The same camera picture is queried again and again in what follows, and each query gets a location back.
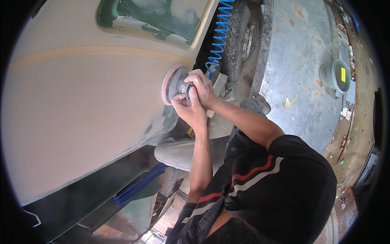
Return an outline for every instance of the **blue coiled air hose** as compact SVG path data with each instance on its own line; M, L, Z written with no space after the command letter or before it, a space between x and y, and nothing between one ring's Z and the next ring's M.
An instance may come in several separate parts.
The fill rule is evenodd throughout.
M218 14L217 17L221 19L221 21L217 21L217 25L222 27L221 29L215 29L216 32L219 32L221 36L213 36L214 39L218 40L218 43L212 43L213 46L219 47L219 50L211 50L210 52L214 54L216 57L210 56L209 60L210 62L206 63L206 68L210 73L209 79L211 80L211 76L213 75L210 70L210 65L218 66L218 63L216 60L222 59L220 53L223 52L223 45L225 45L225 39L227 37L226 32L229 30L229 28L226 26L230 24L230 20L227 19L227 17L232 16L232 14L228 11L230 9L233 9L233 7L227 3L232 3L234 0L220 0L220 3L223 4L225 7L219 7L218 10L221 11L221 14Z

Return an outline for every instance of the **paint bucket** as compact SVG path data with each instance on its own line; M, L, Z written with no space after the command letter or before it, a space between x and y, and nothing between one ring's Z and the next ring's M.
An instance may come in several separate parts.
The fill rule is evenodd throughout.
M351 74L348 65L341 59L334 59L323 64L319 69L322 83L340 93L348 91L351 85Z

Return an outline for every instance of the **pants leg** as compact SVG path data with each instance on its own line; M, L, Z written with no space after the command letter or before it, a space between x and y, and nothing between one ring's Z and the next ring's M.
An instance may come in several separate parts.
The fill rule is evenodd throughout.
M268 107L259 100L253 98L244 99L240 107L260 114L266 118ZM169 137L162 140L154 150L155 158L177 169L190 171L192 165L192 155L194 152L194 141L191 139L177 139ZM210 140L211 163L213 173L226 162L240 148L248 146L259 146L251 141L243 132L233 126L230 136L215 138Z

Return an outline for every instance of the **man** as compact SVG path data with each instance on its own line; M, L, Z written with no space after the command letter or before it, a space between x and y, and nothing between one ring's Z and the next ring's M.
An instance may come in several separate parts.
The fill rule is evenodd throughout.
M193 128L195 142L168 138L155 150L159 161L184 169L181 155L193 148L190 192L166 243L313 243L336 195L326 159L268 120L271 107L263 97L237 107L214 95L200 69L185 81L195 85L191 101L180 94L171 103ZM212 149L207 109L235 125L230 137L212 140ZM212 152L223 140L224 164L213 176Z

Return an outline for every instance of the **black t-shirt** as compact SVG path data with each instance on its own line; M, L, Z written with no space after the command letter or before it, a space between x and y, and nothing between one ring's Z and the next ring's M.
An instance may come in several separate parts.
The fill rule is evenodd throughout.
M313 243L336 184L328 161L297 136L275 139L268 152L254 143L233 148L199 202L184 205L166 243L204 242L222 207L270 240Z

